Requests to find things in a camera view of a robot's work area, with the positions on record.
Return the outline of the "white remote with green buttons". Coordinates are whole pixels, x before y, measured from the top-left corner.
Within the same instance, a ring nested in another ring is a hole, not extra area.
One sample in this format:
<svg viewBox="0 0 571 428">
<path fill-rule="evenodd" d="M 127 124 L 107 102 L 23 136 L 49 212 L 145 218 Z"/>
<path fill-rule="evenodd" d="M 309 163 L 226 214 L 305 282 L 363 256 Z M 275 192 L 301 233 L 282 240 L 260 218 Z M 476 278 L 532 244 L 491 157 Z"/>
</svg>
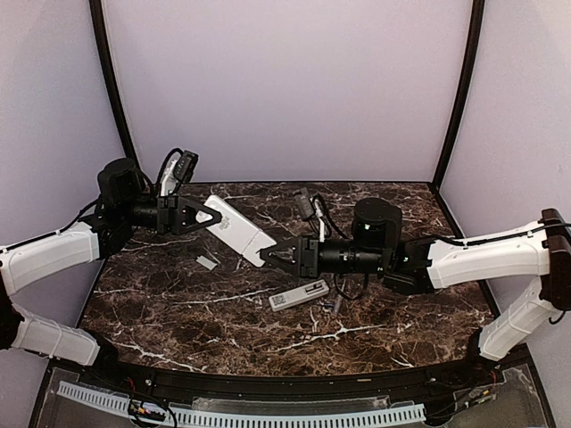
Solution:
<svg viewBox="0 0 571 428">
<path fill-rule="evenodd" d="M 259 228 L 217 195 L 211 195 L 204 206 L 221 215 L 220 222 L 208 226 L 207 230 L 232 250 L 243 254 L 259 232 Z"/>
</svg>

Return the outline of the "white battery cover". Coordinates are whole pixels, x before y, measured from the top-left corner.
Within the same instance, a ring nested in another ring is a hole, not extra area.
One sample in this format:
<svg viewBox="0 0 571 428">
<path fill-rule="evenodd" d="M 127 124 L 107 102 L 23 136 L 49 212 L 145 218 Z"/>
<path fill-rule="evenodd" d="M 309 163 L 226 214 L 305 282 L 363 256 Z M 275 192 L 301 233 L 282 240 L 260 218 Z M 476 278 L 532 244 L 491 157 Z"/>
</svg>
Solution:
<svg viewBox="0 0 571 428">
<path fill-rule="evenodd" d="M 277 242 L 263 231 L 255 234 L 252 240 L 246 245 L 242 252 L 242 257 L 256 268 L 261 268 L 265 261 L 261 258 L 261 250 L 276 245 Z"/>
<path fill-rule="evenodd" d="M 204 268 L 208 269 L 209 271 L 212 271 L 214 268 L 218 266 L 217 262 L 212 261 L 204 256 L 197 257 L 195 261 Z"/>
</svg>

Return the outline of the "white KT-16 remote control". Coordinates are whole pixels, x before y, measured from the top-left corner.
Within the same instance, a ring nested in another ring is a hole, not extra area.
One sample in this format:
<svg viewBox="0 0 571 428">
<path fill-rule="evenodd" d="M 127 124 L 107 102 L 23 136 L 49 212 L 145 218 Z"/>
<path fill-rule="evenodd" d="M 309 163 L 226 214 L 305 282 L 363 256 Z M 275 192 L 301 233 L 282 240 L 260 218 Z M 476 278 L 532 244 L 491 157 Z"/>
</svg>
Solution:
<svg viewBox="0 0 571 428">
<path fill-rule="evenodd" d="M 281 292 L 269 297 L 269 305 L 274 312 L 327 296 L 329 286 L 324 280 L 301 285 L 297 288 Z"/>
</svg>

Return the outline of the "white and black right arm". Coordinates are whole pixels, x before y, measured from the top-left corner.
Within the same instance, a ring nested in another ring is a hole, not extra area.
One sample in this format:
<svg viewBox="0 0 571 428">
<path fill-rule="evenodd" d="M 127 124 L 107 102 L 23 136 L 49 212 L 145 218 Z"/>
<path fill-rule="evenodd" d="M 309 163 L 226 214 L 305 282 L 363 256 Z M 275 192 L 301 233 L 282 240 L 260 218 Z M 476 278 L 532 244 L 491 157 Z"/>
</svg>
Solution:
<svg viewBox="0 0 571 428">
<path fill-rule="evenodd" d="M 473 387 L 543 322 L 570 310 L 570 225 L 553 208 L 503 233 L 455 239 L 441 235 L 403 241 L 401 209 L 379 198 L 358 201 L 352 238 L 298 236 L 260 251 L 271 266 L 292 276 L 376 275 L 401 295 L 425 294 L 456 284 L 506 276 L 531 283 L 506 313 L 470 338 L 469 356 L 455 378 Z"/>
</svg>

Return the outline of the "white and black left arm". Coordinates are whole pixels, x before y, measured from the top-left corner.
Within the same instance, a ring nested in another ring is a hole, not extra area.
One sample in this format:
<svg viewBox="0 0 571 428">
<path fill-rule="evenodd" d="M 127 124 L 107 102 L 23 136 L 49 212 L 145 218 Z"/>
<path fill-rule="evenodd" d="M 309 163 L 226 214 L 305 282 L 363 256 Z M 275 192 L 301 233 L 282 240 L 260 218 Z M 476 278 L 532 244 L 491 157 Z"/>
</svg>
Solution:
<svg viewBox="0 0 571 428">
<path fill-rule="evenodd" d="M 33 314 L 12 302 L 26 286 L 80 264 L 119 253 L 143 227 L 158 235 L 185 235 L 214 226 L 221 214 L 178 195 L 191 181 L 199 157 L 175 148 L 152 181 L 130 158 L 107 164 L 97 176 L 99 194 L 65 227 L 1 249 L 1 347 L 90 366 L 107 389 L 126 381 L 125 367 L 102 354 L 94 334 Z"/>
</svg>

